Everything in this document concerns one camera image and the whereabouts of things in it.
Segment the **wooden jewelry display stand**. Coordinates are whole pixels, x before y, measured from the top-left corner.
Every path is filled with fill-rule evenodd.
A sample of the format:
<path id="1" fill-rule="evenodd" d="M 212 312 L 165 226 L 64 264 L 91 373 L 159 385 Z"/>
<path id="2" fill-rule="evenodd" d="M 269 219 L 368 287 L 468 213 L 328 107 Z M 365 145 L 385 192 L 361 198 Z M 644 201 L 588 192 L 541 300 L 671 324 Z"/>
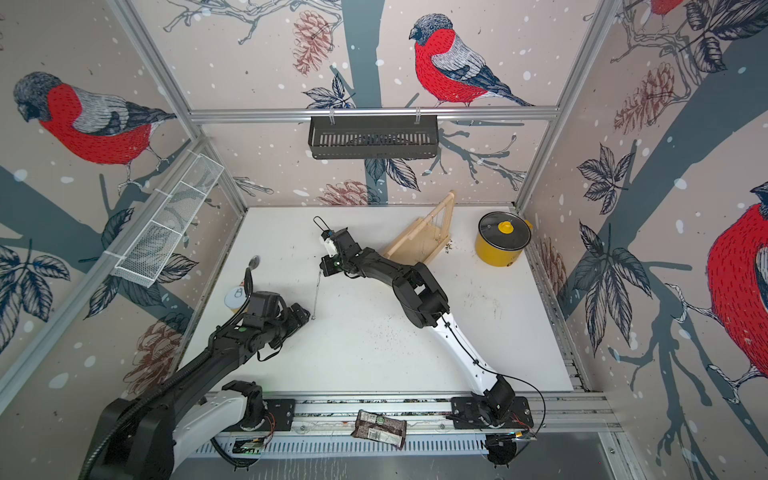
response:
<path id="1" fill-rule="evenodd" d="M 426 216 L 417 218 L 381 255 L 396 263 L 429 264 L 451 240 L 456 194 L 451 190 Z"/>

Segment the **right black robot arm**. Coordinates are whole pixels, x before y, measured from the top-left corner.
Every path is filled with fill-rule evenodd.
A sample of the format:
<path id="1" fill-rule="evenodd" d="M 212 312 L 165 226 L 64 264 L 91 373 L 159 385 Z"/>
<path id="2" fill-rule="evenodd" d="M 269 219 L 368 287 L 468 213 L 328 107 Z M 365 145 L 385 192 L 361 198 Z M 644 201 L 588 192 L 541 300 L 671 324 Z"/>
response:
<path id="1" fill-rule="evenodd" d="M 427 265 L 406 265 L 387 259 L 370 247 L 362 248 L 346 228 L 321 234 L 327 254 L 320 269 L 325 277 L 342 273 L 370 278 L 389 286 L 408 320 L 429 329 L 454 354 L 471 386 L 467 413 L 454 418 L 472 426 L 500 428 L 513 420 L 516 393 L 505 377 L 491 370 L 458 327 L 448 296 Z"/>

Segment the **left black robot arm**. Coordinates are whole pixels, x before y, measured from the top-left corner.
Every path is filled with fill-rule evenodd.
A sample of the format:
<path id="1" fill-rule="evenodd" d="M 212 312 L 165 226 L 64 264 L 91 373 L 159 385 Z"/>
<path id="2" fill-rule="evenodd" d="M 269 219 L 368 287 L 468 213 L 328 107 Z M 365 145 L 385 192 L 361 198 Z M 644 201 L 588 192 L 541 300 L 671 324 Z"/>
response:
<path id="1" fill-rule="evenodd" d="M 192 453 L 232 426 L 246 431 L 278 420 L 254 382 L 229 380 L 269 347 L 278 354 L 306 325 L 310 312 L 275 292 L 255 291 L 244 276 L 245 300 L 209 336 L 206 347 L 160 385 L 133 400 L 117 399 L 101 413 L 79 476 L 82 479 L 168 479 Z"/>

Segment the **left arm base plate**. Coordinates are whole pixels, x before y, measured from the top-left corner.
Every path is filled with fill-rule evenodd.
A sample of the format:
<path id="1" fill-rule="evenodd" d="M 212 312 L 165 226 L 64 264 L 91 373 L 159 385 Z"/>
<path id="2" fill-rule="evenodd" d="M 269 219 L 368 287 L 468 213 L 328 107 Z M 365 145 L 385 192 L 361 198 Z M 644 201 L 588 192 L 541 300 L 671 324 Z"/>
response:
<path id="1" fill-rule="evenodd" d="M 249 402 L 244 417 L 235 430 L 242 432 L 287 432 L 291 430 L 295 416 L 294 399 L 266 399 Z"/>

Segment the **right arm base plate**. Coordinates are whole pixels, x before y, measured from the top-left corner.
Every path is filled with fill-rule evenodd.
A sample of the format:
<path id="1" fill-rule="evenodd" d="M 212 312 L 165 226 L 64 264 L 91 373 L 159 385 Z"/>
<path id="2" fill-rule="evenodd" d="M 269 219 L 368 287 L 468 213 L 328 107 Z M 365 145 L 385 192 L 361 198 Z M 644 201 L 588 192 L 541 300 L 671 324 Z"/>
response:
<path id="1" fill-rule="evenodd" d="M 453 422 L 457 430 L 532 430 L 534 427 L 528 399 L 520 396 L 516 396 L 511 402 L 496 403 L 477 396 L 453 397 L 447 419 Z"/>

